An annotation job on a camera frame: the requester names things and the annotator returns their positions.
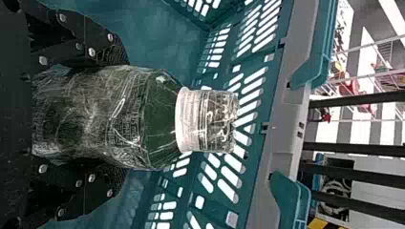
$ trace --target metal bolt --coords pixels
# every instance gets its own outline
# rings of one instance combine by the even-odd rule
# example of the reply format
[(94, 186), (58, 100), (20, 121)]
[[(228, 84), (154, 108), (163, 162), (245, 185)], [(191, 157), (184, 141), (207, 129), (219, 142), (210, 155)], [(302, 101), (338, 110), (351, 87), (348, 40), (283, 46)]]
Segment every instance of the metal bolt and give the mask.
[(45, 57), (45, 56), (39, 56), (39, 63), (41, 64), (41, 65), (48, 65), (48, 58), (47, 57)]
[(60, 13), (59, 14), (59, 20), (61, 21), (61, 22), (66, 22), (66, 16), (64, 15), (64, 14), (62, 14), (62, 13)]
[(76, 43), (76, 49), (77, 50), (81, 50), (81, 49), (83, 49), (83, 46), (80, 44), (80, 43)]
[(90, 48), (90, 49), (89, 49), (89, 55), (90, 55), (91, 57), (95, 57), (95, 56), (96, 56), (96, 51), (95, 51), (95, 49)]
[(96, 180), (96, 175), (95, 174), (90, 174), (89, 175), (89, 182), (93, 183)]
[(113, 42), (113, 41), (114, 41), (114, 36), (113, 36), (112, 34), (110, 34), (110, 33), (107, 34), (107, 38), (108, 38), (108, 40), (109, 40), (110, 42)]
[(113, 190), (112, 189), (110, 189), (110, 190), (108, 190), (108, 192), (107, 192), (107, 198), (110, 198), (110, 197), (112, 197), (113, 196)]
[(48, 165), (43, 164), (43, 165), (39, 166), (38, 172), (40, 174), (45, 174), (47, 172), (47, 170), (48, 170)]
[(76, 188), (79, 188), (79, 187), (81, 187), (82, 184), (83, 184), (83, 181), (80, 179), (80, 180), (78, 180), (78, 181), (76, 182), (75, 187), (76, 187)]
[(66, 210), (64, 208), (59, 209), (59, 211), (57, 211), (57, 216), (58, 217), (63, 217), (63, 215), (65, 215)]

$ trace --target plastic basket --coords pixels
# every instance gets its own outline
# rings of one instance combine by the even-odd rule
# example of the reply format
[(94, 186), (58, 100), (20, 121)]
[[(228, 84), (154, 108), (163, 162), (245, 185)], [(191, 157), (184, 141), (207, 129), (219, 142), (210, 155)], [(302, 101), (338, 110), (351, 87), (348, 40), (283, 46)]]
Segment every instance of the plastic basket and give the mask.
[(122, 192), (91, 215), (45, 228), (305, 227), (310, 192), (294, 180), (310, 89), (328, 74), (336, 0), (55, 6), (117, 32), (132, 64), (167, 69), (194, 89), (234, 92), (241, 110), (233, 154), (184, 154), (162, 172), (133, 171)]

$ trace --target crate handle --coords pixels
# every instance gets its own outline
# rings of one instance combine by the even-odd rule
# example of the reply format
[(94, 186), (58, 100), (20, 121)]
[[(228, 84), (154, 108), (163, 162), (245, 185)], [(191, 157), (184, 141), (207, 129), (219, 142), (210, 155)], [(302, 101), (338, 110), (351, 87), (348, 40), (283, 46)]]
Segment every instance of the crate handle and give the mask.
[(326, 82), (329, 74), (336, 14), (337, 0), (319, 1), (309, 60), (292, 75), (290, 80), (292, 89), (304, 86), (308, 82), (311, 82), (312, 88), (317, 88)]

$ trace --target black rod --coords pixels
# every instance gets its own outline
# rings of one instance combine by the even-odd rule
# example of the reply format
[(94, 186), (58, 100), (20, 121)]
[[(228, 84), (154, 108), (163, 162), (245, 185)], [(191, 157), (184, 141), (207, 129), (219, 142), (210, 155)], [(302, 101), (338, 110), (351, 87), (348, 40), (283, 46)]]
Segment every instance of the black rod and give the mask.
[(323, 107), (342, 107), (360, 104), (403, 102), (403, 101), (405, 101), (405, 90), (380, 94), (362, 94), (356, 96), (346, 96), (323, 100), (312, 100), (309, 102), (309, 108), (312, 109)]
[(303, 150), (371, 156), (405, 157), (404, 146), (304, 142)]
[(349, 208), (373, 217), (394, 221), (405, 225), (405, 211), (386, 207), (353, 198), (343, 198), (312, 190), (312, 198), (338, 207)]
[(306, 172), (310, 174), (356, 180), (371, 184), (384, 185), (387, 187), (405, 189), (404, 176), (380, 174), (375, 172), (367, 172), (333, 166), (322, 166), (310, 163), (301, 163), (299, 170), (300, 172)]

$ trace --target crate slot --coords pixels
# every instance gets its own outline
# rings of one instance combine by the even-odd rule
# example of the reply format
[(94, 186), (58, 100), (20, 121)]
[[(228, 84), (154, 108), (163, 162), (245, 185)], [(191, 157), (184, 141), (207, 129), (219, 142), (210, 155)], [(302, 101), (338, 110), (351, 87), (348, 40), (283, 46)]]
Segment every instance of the crate slot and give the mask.
[(233, 203), (239, 202), (238, 194), (223, 179), (218, 180), (218, 187)]
[(164, 212), (160, 213), (160, 219), (161, 220), (169, 220), (173, 218), (173, 212)]
[(214, 169), (212, 169), (211, 166), (209, 166), (206, 162), (202, 162), (202, 169), (205, 172), (206, 175), (208, 175), (208, 177), (210, 177), (212, 180), (216, 180), (217, 179), (217, 172), (215, 172)]
[(232, 86), (231, 88), (227, 89), (227, 91), (235, 93), (236, 91), (238, 91), (238, 89), (240, 89), (242, 86), (241, 83), (237, 83), (234, 86)]
[(178, 198), (181, 198), (181, 196), (182, 196), (182, 191), (183, 191), (183, 188), (180, 187), (180, 188), (179, 188), (179, 191), (178, 191)]
[(188, 165), (190, 163), (190, 158), (186, 158), (186, 159), (184, 159), (184, 160), (181, 160), (181, 161), (179, 161), (179, 162), (177, 162), (176, 163), (176, 168), (181, 168), (181, 167), (183, 167), (183, 166), (186, 166), (186, 165)]
[(266, 44), (270, 43), (270, 41), (272, 41), (274, 39), (275, 35), (272, 34), (270, 37), (266, 38), (264, 41), (262, 41), (261, 43), (259, 43), (257, 46), (255, 46), (252, 50), (252, 52), (257, 52), (258, 50), (260, 50), (262, 47), (264, 47)]
[(216, 9), (217, 7), (219, 7), (221, 4), (221, 0), (214, 0), (214, 3), (212, 4), (212, 7), (214, 9)]
[(214, 185), (212, 185), (212, 183), (205, 175), (199, 173), (198, 179), (208, 193), (214, 192)]
[(238, 51), (238, 53), (236, 54), (236, 57), (239, 57), (241, 55), (243, 55), (245, 52), (247, 52), (250, 48), (252, 47), (251, 44), (248, 44), (247, 46), (245, 46), (242, 50)]
[(266, 31), (263, 33), (263, 34), (261, 34), (261, 35), (259, 35), (255, 40), (254, 40), (254, 44), (257, 44), (257, 43), (259, 43), (259, 42), (261, 42), (263, 39), (265, 39), (266, 37), (268, 37), (270, 34), (272, 34), (276, 29), (277, 29), (277, 27), (278, 27), (278, 25), (273, 25), (270, 29), (267, 29), (266, 28)]
[(208, 86), (205, 86), (205, 85), (202, 85), (201, 90), (212, 90), (212, 88), (208, 87)]
[(172, 210), (172, 209), (176, 209), (176, 207), (177, 207), (176, 201), (170, 201), (170, 202), (163, 203), (163, 210)]
[(227, 84), (225, 84), (224, 88), (230, 87), (232, 85), (234, 85), (235, 83), (237, 83), (239, 80), (241, 80), (244, 77), (243, 73), (240, 73), (238, 75), (236, 75), (235, 77), (233, 77), (231, 80), (229, 80), (229, 82)]
[(246, 102), (249, 102), (250, 100), (259, 97), (259, 96), (263, 93), (263, 91), (264, 91), (263, 89), (259, 89), (259, 90), (254, 91), (254, 92), (251, 93), (251, 94), (248, 94), (248, 95), (242, 97), (241, 99), (239, 99), (239, 105), (242, 106), (242, 105), (244, 105)]
[(204, 202), (205, 202), (205, 198), (203, 198), (202, 196), (197, 196), (196, 203), (195, 203), (196, 208), (201, 210), (203, 208)]
[(235, 65), (233, 68), (232, 68), (232, 72), (233, 73), (237, 73), (238, 71), (240, 71), (241, 70), (241, 65)]
[(235, 148), (233, 149), (233, 153), (237, 155), (240, 159), (244, 158), (245, 156), (245, 150), (240, 147), (238, 144), (235, 145)]
[(265, 56), (265, 63), (274, 59), (274, 53)]
[(242, 107), (238, 110), (238, 116), (242, 116), (248, 112), (253, 111), (254, 109), (258, 108), (261, 103), (262, 103), (262, 101), (259, 99), (259, 100), (253, 101), (253, 102), (245, 105), (244, 107)]
[(213, 226), (212, 226), (212, 224), (211, 223), (207, 223), (206, 224), (206, 226), (205, 226), (205, 229), (215, 229)]
[(191, 212), (187, 213), (187, 218), (193, 229), (202, 229), (201, 226), (199, 225), (199, 223), (197, 222), (196, 218), (193, 216), (193, 214)]
[(244, 131), (246, 131), (249, 134), (253, 134), (255, 129), (256, 129), (256, 123), (253, 123), (251, 125), (244, 127)]
[(242, 187), (242, 181), (238, 178), (238, 176), (236, 176), (228, 167), (224, 166), (221, 169), (221, 174), (223, 174), (223, 176), (229, 180), (229, 182), (231, 184), (233, 184), (233, 186), (235, 186), (236, 188), (241, 188)]
[(274, 9), (280, 7), (280, 5), (281, 5), (281, 0), (278, 0), (277, 2), (276, 2), (276, 0), (272, 0), (272, 1), (265, 4), (265, 6), (263, 7), (263, 11), (265, 12), (265, 14), (270, 13)]
[(244, 144), (245, 146), (250, 146), (252, 143), (252, 140), (250, 139), (250, 137), (248, 137), (238, 131), (235, 131), (235, 138), (238, 142)]
[(250, 91), (262, 86), (266, 82), (266, 78), (262, 77), (242, 89), (242, 94), (247, 94)]
[(239, 215), (234, 213), (234, 212), (228, 212), (226, 215), (226, 224), (232, 228), (236, 228), (236, 225), (238, 224), (238, 218)]
[(236, 172), (243, 174), (245, 172), (245, 166), (242, 164), (241, 161), (236, 159), (232, 155), (225, 155), (224, 161), (230, 165)]
[(278, 13), (280, 12), (280, 8), (277, 8), (275, 11), (273, 11), (271, 14), (266, 15), (266, 13), (263, 13), (263, 15), (261, 16), (261, 18), (265, 18), (263, 19), (260, 23), (259, 23), (259, 27), (262, 27), (265, 23), (267, 23), (271, 18), (275, 17)]
[(173, 177), (174, 178), (176, 178), (176, 177), (182, 177), (182, 176), (184, 176), (184, 175), (186, 175), (187, 174), (187, 168), (184, 168), (184, 169), (180, 169), (180, 170), (178, 170), (178, 171), (175, 171), (174, 173), (173, 173)]
[(253, 74), (251, 74), (250, 76), (248, 76), (248, 77), (245, 79), (244, 83), (245, 83), (245, 84), (250, 83), (251, 81), (253, 81), (253, 80), (256, 79), (257, 77), (262, 76), (264, 73), (266, 73), (267, 70), (268, 70), (268, 67), (263, 67), (261, 70), (259, 70), (259, 71), (257, 71), (256, 73), (253, 73)]
[(216, 156), (212, 154), (206, 154), (205, 157), (208, 159), (209, 163), (211, 163), (215, 168), (220, 168), (221, 162), (217, 159)]
[(250, 31), (247, 31), (246, 33), (240, 33), (243, 36), (240, 39), (238, 39), (238, 41), (236, 42), (236, 45), (239, 45), (241, 42), (245, 41), (254, 32), (256, 32), (256, 28), (252, 28), (252, 29), (250, 29)]
[(241, 118), (239, 118), (238, 120), (236, 120), (236, 121), (234, 122), (234, 125), (235, 125), (235, 127), (243, 126), (243, 125), (245, 125), (246, 123), (251, 122), (251, 121), (253, 121), (254, 119), (256, 119), (256, 117), (257, 117), (257, 113), (248, 114), (248, 115), (246, 115), (246, 116), (244, 116), (244, 117), (241, 117)]

